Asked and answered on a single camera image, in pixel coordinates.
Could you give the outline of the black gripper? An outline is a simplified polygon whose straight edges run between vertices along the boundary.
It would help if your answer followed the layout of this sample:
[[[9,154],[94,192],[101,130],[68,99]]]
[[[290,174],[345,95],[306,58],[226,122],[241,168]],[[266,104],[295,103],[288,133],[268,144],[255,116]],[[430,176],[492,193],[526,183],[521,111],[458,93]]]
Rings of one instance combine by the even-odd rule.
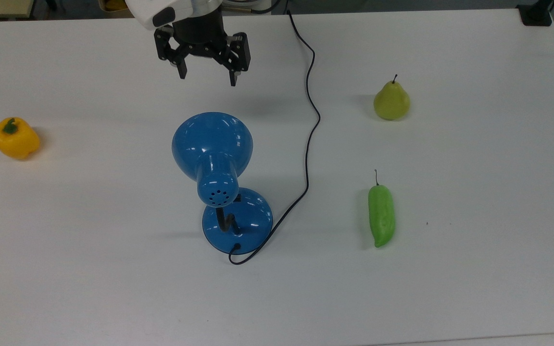
[[[178,42],[178,48],[172,48],[172,39]],[[238,76],[248,70],[251,62],[248,35],[239,32],[228,36],[221,12],[188,17],[174,22],[172,26],[157,28],[154,41],[158,58],[174,66],[181,79],[187,76],[185,59],[195,46],[209,47],[216,52],[214,59],[227,68],[232,87],[237,85]]]

